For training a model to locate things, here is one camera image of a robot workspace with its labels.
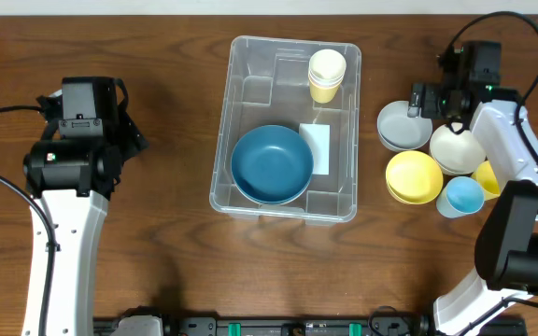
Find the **pink cup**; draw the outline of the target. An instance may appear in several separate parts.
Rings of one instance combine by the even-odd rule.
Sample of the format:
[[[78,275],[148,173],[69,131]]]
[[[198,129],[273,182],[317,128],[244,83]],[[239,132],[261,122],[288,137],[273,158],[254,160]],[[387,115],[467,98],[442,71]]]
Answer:
[[[320,90],[329,90],[330,88],[338,87],[344,78],[344,76],[339,76],[332,79],[324,79],[324,78],[316,77],[313,74],[309,74],[308,77],[309,77],[309,82],[313,86],[319,88]]]

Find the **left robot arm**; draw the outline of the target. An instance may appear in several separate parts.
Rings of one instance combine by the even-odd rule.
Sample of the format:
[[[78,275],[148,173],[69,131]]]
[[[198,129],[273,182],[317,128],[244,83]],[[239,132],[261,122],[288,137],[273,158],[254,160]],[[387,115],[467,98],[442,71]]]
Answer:
[[[24,157],[33,252],[24,335],[91,335],[97,249],[125,162],[148,147],[112,77],[66,77],[38,99],[47,126]]]

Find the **grey small bowl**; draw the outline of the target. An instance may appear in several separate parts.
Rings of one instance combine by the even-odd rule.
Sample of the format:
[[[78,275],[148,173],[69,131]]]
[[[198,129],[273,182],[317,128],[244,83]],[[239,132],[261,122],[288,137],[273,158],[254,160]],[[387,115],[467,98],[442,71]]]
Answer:
[[[433,126],[430,119],[410,118],[407,101],[387,104],[376,121],[379,140],[384,147],[395,152],[415,150],[429,142]]]

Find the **yellow small bowl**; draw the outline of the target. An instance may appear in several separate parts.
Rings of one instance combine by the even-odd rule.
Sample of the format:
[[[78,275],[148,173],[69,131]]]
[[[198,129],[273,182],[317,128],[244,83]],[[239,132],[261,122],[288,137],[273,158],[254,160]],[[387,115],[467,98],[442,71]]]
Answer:
[[[385,171],[389,194],[405,204],[424,204],[443,189],[443,172],[436,161],[420,151],[405,151],[390,159]]]

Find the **white small bowl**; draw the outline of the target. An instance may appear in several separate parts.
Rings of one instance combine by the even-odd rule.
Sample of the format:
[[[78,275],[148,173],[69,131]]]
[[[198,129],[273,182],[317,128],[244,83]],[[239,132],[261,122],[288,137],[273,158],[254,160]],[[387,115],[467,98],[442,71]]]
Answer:
[[[486,153],[469,130],[460,134],[462,124],[453,122],[437,128],[431,137],[429,152],[446,175],[469,175],[485,159]]]

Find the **cream cup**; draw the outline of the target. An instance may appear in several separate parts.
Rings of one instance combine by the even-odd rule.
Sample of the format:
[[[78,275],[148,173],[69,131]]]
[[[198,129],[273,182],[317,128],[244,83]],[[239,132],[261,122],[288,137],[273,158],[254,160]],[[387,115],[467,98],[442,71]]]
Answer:
[[[309,60],[308,75],[332,79],[343,76],[346,72],[345,57],[334,49],[322,49],[313,54]]]

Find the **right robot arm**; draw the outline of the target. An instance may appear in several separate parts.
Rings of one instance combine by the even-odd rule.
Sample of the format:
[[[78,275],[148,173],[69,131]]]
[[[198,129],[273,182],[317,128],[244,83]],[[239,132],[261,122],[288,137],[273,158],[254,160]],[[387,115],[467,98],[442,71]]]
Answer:
[[[501,45],[469,41],[438,58],[439,84],[416,83],[408,114],[460,124],[484,149],[501,194],[474,246],[474,269],[435,300],[425,332],[476,335],[538,296],[538,139],[525,96],[501,85]]]

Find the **light blue cup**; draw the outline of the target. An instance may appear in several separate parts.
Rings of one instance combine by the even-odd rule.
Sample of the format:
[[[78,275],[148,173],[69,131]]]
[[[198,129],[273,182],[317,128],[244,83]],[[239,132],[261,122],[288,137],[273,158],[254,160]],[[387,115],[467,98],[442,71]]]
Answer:
[[[447,218],[472,215],[481,210],[485,194],[480,185],[470,177],[452,178],[436,201],[438,212]]]

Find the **dark blue bowl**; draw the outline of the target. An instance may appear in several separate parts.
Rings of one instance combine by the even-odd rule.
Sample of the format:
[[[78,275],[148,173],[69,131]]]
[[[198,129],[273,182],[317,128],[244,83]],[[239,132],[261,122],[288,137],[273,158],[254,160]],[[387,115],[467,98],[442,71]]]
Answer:
[[[284,204],[309,186],[314,157],[294,130],[264,125],[237,141],[230,164],[233,181],[246,198],[254,203]]]

